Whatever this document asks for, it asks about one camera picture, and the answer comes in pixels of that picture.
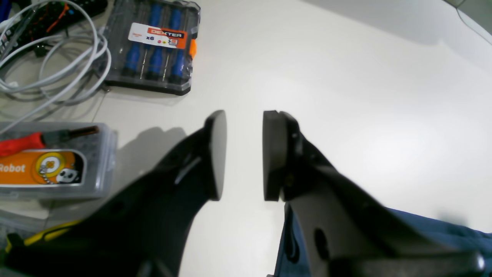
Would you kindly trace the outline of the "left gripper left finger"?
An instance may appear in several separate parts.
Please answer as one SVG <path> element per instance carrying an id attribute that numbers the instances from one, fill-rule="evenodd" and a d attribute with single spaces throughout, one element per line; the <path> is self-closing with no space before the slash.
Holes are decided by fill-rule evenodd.
<path id="1" fill-rule="evenodd" d="M 223 194 L 224 110 L 83 221 L 29 244 L 8 236 L 9 270 L 31 277 L 176 277 L 199 210 Z"/>

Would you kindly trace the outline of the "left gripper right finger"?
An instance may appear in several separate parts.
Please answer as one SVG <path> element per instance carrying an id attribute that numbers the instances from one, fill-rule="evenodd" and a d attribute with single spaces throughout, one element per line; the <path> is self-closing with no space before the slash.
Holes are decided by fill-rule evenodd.
<path id="1" fill-rule="evenodd" d="M 340 173 L 296 119 L 263 113 L 265 200 L 285 202 L 274 277 L 481 277 L 485 259 L 425 237 Z"/>

